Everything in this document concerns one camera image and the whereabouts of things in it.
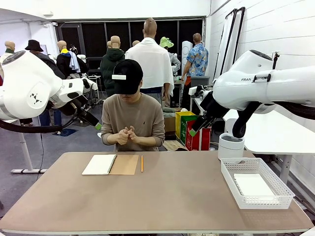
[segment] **blue shirt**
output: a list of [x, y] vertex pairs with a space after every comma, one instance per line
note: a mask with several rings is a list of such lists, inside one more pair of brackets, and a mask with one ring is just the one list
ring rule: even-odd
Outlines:
[[187, 76], [205, 76], [208, 66], [208, 55], [208, 50], [201, 43], [195, 45], [187, 56], [187, 60], [191, 62]]

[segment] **white table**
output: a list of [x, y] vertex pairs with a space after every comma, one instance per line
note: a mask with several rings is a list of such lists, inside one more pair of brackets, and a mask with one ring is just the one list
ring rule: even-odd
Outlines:
[[[223, 119], [238, 118], [230, 110]], [[253, 114], [246, 123], [245, 148], [256, 154], [286, 155], [281, 169], [281, 180], [286, 183], [293, 154], [315, 153], [315, 133], [282, 114], [271, 111]]]

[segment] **cable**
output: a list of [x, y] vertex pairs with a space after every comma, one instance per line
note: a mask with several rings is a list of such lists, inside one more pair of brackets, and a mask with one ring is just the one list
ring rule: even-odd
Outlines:
[[42, 154], [42, 157], [41, 157], [41, 164], [40, 164], [40, 167], [39, 167], [39, 171], [38, 171], [38, 174], [37, 174], [37, 178], [36, 178], [36, 181], [38, 180], [38, 177], [39, 177], [39, 174], [40, 174], [40, 170], [41, 170], [41, 167], [43, 166], [43, 161], [44, 161], [44, 145], [43, 145], [43, 135], [42, 133], [40, 133], [40, 140], [41, 140], [41, 147], [43, 149], [43, 154]]

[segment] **brown notebook cover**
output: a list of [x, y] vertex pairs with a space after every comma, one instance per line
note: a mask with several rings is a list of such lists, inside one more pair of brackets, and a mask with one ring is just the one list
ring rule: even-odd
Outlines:
[[110, 175], [134, 175], [138, 163], [138, 155], [117, 155]]

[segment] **table leg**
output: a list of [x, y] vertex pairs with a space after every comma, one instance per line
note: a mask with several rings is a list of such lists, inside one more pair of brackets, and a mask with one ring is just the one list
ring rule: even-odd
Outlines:
[[13, 169], [11, 170], [11, 173], [13, 174], [38, 174], [38, 173], [45, 173], [45, 169], [40, 170], [40, 169], [33, 169], [28, 146], [26, 145], [26, 141], [24, 139], [23, 133], [18, 133], [19, 139], [20, 139], [20, 144], [23, 152], [23, 157], [27, 166], [27, 169]]
[[289, 178], [290, 166], [292, 161], [292, 155], [285, 155], [283, 157], [283, 163], [280, 173], [280, 179], [286, 184], [287, 179]]
[[193, 99], [192, 99], [192, 97], [190, 96], [190, 111], [192, 111], [192, 102], [193, 102]]

